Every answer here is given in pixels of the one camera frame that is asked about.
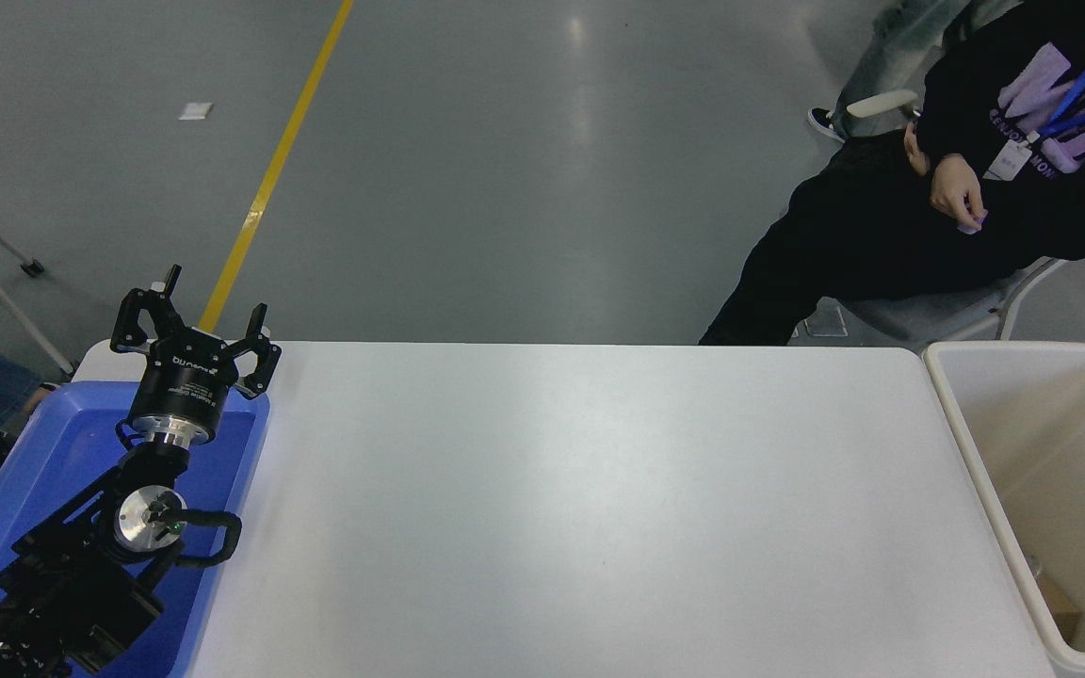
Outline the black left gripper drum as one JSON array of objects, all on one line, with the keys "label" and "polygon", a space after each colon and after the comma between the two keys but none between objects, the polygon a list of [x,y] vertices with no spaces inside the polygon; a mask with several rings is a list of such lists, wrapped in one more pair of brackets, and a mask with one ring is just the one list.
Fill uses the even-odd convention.
[{"label": "black left gripper drum", "polygon": [[218,336],[195,328],[154,340],[145,348],[145,373],[139,382],[128,425],[138,432],[181,428],[214,435],[227,394],[237,381],[235,357]]}]

